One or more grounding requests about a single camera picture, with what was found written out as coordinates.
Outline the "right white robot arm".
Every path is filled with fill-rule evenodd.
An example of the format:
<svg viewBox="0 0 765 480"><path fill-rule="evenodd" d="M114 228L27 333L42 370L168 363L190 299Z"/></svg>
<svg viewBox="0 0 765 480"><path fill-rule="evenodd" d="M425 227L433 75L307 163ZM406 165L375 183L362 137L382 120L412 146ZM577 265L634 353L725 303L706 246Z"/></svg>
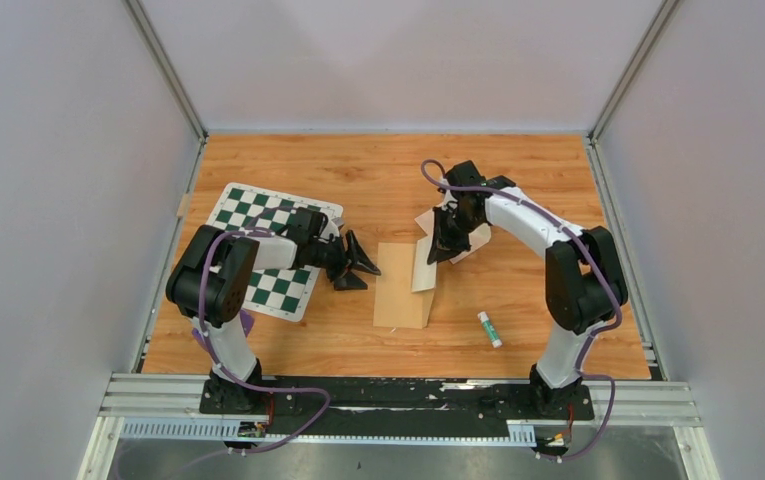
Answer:
<svg viewBox="0 0 765 480"><path fill-rule="evenodd" d="M443 195L433 207L431 243L424 262L448 261L471 250L481 226L497 227L544 261L545 302L553 326L534 366L529 403L554 417L569 403L566 387L583 378L582 365L596 337L619 327L628 287L612 233L584 228L550 212L505 176L487 178L465 161L423 176Z"/></svg>

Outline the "tan kraft envelope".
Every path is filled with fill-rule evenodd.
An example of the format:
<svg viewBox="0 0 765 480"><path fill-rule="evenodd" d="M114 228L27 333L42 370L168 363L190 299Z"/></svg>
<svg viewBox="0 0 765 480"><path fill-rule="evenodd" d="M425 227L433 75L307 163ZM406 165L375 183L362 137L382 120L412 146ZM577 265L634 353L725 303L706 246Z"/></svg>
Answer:
<svg viewBox="0 0 765 480"><path fill-rule="evenodd" d="M428 264L428 236L416 243L380 243L373 326L423 329L434 299L437 265Z"/></svg>

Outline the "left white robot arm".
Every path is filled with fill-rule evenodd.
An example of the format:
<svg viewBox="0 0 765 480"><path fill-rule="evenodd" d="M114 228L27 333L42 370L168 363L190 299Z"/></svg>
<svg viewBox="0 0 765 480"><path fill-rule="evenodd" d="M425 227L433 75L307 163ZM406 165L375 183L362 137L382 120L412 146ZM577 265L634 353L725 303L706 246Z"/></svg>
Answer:
<svg viewBox="0 0 765 480"><path fill-rule="evenodd" d="M267 387L240 318L257 270L318 268L337 291L365 290L361 273L380 275L353 231L341 232L325 213L286 208L277 229L252 218L238 230L202 225L174 267L166 297L190 319L195 338L211 359L210 379L226 388L226 400L241 413L256 411Z"/></svg>

